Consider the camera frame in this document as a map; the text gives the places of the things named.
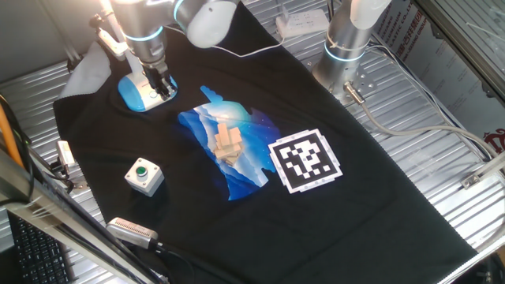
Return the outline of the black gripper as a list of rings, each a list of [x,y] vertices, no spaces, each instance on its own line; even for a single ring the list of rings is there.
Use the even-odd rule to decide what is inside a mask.
[[[141,65],[149,84],[162,100],[172,99],[176,96],[176,85],[170,77],[165,62],[141,62]]]

